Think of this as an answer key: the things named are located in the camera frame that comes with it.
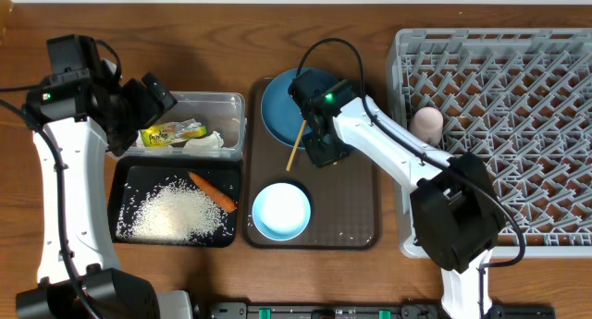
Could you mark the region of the yellow green snack wrapper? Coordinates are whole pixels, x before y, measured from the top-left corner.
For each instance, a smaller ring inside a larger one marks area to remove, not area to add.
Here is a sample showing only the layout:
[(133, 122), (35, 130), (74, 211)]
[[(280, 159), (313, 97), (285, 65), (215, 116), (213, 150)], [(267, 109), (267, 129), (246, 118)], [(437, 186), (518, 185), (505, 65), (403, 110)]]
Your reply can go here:
[(198, 139), (207, 133), (206, 127), (195, 119), (167, 122), (140, 130), (144, 147), (162, 148), (175, 143)]

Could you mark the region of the wooden chopstick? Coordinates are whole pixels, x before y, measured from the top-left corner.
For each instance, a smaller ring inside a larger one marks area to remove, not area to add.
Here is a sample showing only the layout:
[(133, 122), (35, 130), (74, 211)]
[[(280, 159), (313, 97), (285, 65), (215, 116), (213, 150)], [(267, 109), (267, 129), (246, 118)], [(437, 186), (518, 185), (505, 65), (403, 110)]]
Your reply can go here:
[(294, 157), (295, 157), (296, 153), (298, 152), (298, 149), (299, 149), (299, 146), (300, 146), (300, 142), (301, 142), (301, 139), (302, 139), (302, 135), (304, 133), (304, 130), (306, 128), (306, 125), (307, 125), (307, 121), (304, 120), (302, 122), (302, 124), (301, 124), (300, 130), (298, 132), (298, 135), (296, 137), (296, 140), (294, 142), (294, 145), (293, 145), (292, 150), (291, 150), (291, 153), (290, 153), (289, 161), (288, 161), (288, 163), (286, 165), (286, 171), (287, 172), (290, 172), (290, 170), (291, 170), (291, 166), (293, 164)]

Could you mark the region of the dark blue plate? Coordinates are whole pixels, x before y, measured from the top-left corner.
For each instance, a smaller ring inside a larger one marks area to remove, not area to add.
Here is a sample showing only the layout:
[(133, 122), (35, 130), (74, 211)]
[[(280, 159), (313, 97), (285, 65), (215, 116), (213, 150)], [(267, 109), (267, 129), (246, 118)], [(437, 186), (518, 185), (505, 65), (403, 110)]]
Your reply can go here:
[(290, 148), (293, 147), (303, 122), (299, 106), (288, 93), (296, 72), (297, 69), (292, 68), (272, 79), (265, 88), (261, 102), (265, 127), (277, 140)]

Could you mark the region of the pink cup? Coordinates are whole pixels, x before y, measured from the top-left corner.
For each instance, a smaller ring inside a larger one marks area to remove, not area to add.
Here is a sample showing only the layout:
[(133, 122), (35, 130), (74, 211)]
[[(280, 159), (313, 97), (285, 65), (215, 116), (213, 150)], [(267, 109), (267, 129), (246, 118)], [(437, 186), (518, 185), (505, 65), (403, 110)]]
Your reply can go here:
[(434, 107), (419, 109), (413, 116), (409, 131), (418, 139), (430, 145), (438, 145), (443, 133), (443, 115)]

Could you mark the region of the pile of white rice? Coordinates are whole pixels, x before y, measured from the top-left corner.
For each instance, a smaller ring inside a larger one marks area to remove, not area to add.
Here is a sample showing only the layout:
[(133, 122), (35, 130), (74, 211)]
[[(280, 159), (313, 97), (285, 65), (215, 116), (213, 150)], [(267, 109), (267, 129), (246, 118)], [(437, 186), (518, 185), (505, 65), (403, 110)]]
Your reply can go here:
[(115, 236), (125, 242), (224, 246), (235, 221), (212, 198), (183, 178), (166, 178), (146, 190), (125, 186)]

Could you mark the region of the orange carrot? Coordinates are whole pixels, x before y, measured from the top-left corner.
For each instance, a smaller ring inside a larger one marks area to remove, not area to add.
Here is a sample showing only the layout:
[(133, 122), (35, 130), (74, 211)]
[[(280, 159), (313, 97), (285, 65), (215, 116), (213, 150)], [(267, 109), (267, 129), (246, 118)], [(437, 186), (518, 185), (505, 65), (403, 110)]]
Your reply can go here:
[(192, 182), (207, 195), (216, 205), (226, 213), (233, 213), (237, 210), (236, 203), (218, 188), (214, 187), (197, 173), (189, 172)]

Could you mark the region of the light blue bowl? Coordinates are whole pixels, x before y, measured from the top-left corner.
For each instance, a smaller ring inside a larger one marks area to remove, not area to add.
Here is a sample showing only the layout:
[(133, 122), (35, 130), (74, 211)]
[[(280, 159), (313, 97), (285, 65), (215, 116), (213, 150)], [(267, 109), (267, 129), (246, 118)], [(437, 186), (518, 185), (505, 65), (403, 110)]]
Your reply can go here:
[(288, 241), (308, 227), (312, 205), (306, 192), (287, 182), (262, 189), (252, 205), (253, 223), (258, 232), (273, 241)]

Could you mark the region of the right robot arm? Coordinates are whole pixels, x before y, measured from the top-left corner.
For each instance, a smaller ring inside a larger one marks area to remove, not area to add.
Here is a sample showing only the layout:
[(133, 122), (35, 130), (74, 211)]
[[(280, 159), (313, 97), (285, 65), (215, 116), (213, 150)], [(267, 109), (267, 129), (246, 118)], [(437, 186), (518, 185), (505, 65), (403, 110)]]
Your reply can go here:
[(408, 193), (416, 240), (442, 274), (441, 306), (451, 318), (482, 318), (492, 306), (488, 263), (505, 226), (479, 157), (454, 157), (414, 137), (347, 80), (298, 70), (288, 94), (310, 132), (303, 136), (314, 166), (365, 154)]

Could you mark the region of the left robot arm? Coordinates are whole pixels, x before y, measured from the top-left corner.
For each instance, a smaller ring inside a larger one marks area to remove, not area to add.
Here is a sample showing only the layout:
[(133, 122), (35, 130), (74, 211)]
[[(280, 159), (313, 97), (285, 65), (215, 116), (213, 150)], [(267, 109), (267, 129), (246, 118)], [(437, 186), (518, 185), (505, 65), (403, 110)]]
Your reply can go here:
[(139, 132), (175, 105), (152, 74), (123, 81), (104, 42), (66, 35), (48, 41), (52, 72), (27, 90), (18, 115), (33, 133), (43, 177), (43, 252), (37, 285), (16, 297), (21, 318), (190, 318), (184, 290), (159, 293), (125, 273), (105, 201), (108, 153), (122, 155)]

